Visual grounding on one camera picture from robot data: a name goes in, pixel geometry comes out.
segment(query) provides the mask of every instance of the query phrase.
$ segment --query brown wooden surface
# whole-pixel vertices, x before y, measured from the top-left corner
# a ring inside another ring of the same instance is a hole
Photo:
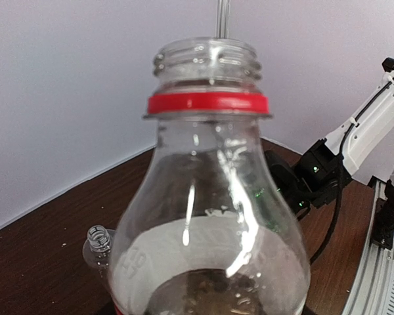
[[[299,156],[265,142],[290,163]],[[110,297],[83,262],[88,228],[115,228],[147,170],[146,152],[89,180],[0,231],[0,314],[109,315]],[[343,195],[334,237],[312,267],[307,304],[318,315],[340,315],[353,283],[370,220],[373,191],[352,182]],[[312,255],[334,204],[301,223]]]

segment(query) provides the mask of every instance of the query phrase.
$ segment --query red plastic band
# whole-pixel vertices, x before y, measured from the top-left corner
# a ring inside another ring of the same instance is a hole
[[[244,93],[157,94],[149,98],[149,114],[183,111],[268,114],[269,100],[262,94]]]

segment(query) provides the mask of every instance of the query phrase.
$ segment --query white backdrop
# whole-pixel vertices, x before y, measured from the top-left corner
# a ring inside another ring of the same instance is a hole
[[[216,9],[213,0],[0,0],[0,226],[154,144],[154,124],[141,120],[153,56],[214,35]]]
[[[231,0],[230,37],[253,45],[272,120],[262,133],[296,152],[343,123],[378,85],[394,58],[394,1]],[[394,130],[355,178],[387,180]]]

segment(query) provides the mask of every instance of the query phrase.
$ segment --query bottle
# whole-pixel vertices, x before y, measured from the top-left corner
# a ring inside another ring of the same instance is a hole
[[[147,117],[158,120],[157,145],[110,257],[118,314],[301,314],[309,263],[263,157],[256,58],[215,38],[155,57],[161,84]]]
[[[114,230],[95,225],[87,231],[87,239],[83,244],[83,259],[107,291],[107,271],[114,234]]]

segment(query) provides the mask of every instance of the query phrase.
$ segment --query white robotic arm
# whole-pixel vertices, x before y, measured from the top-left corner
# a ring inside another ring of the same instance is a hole
[[[343,164],[347,172],[353,175],[357,172],[363,161],[381,139],[394,127],[394,71],[385,73],[378,88],[371,97],[341,126],[326,136],[325,145],[335,154],[339,153],[339,146],[344,133],[349,126],[355,126],[343,146]],[[388,82],[392,84],[375,100],[368,109],[360,116],[358,121],[355,117],[370,102],[376,93]],[[394,185],[394,172],[391,176]]]

